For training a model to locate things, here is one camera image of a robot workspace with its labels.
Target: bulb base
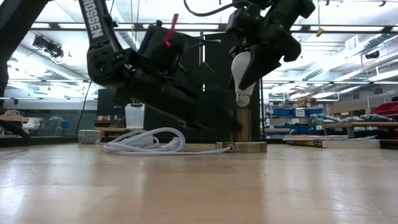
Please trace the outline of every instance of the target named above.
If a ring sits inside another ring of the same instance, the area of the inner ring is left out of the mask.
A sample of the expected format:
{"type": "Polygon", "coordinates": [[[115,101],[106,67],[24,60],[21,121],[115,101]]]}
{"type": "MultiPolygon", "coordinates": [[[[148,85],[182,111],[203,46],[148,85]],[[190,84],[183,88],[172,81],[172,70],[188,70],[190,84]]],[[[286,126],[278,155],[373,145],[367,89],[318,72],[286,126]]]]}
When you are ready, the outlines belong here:
{"type": "Polygon", "coordinates": [[[239,107],[245,107],[250,103],[250,95],[246,93],[236,93],[236,104],[239,107]]]}

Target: coiled cable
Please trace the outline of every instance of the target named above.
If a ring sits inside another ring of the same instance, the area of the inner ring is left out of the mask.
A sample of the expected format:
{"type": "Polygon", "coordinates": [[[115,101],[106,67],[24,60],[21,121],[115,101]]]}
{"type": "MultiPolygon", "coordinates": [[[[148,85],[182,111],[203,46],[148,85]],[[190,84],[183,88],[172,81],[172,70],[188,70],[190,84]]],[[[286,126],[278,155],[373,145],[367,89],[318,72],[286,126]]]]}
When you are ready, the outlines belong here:
{"type": "Polygon", "coordinates": [[[133,131],[116,138],[115,140],[104,145],[107,153],[115,153],[125,156],[179,156],[179,155],[205,155],[218,154],[232,151],[233,147],[224,149],[215,149],[202,152],[183,152],[185,146],[185,136],[175,128],[158,128],[152,131],[133,131]],[[159,140],[153,136],[154,134],[170,132],[175,134],[168,144],[160,148],[153,148],[158,145],[159,140]]]}

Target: red object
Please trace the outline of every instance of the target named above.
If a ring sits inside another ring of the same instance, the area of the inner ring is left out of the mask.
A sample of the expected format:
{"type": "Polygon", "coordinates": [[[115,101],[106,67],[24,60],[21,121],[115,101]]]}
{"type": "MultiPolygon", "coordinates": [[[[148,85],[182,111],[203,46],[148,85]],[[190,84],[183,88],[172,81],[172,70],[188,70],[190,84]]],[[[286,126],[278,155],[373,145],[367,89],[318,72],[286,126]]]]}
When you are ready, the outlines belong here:
{"type": "Polygon", "coordinates": [[[398,114],[398,102],[383,103],[376,109],[373,109],[371,113],[377,113],[379,115],[398,114]]]}
{"type": "Polygon", "coordinates": [[[177,20],[178,20],[178,13],[175,13],[173,16],[173,20],[172,20],[172,27],[169,29],[168,33],[163,38],[163,42],[166,44],[167,48],[170,47],[169,40],[174,33],[174,29],[175,29],[175,25],[177,24],[177,20]]]}

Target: light bulb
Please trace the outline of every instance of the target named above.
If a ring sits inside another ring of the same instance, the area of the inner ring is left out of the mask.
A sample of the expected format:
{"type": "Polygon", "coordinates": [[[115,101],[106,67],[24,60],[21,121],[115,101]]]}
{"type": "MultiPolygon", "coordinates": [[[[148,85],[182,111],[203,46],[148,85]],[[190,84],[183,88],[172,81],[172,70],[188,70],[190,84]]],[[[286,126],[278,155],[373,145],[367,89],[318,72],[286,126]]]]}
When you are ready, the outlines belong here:
{"type": "Polygon", "coordinates": [[[231,71],[235,81],[236,104],[240,107],[245,107],[250,102],[250,96],[253,93],[253,88],[256,83],[253,83],[245,90],[239,89],[244,72],[250,63],[250,52],[245,51],[238,54],[232,61],[231,71]]]}

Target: small bowl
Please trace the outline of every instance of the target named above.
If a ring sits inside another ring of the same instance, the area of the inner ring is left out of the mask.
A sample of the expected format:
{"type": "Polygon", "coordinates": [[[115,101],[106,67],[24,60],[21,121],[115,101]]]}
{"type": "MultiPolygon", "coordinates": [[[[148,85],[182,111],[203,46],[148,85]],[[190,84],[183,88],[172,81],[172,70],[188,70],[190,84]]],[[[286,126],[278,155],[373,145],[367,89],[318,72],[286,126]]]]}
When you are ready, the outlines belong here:
{"type": "Polygon", "coordinates": [[[80,144],[98,144],[101,142],[102,132],[97,130],[80,130],[78,138],[80,144]]]}

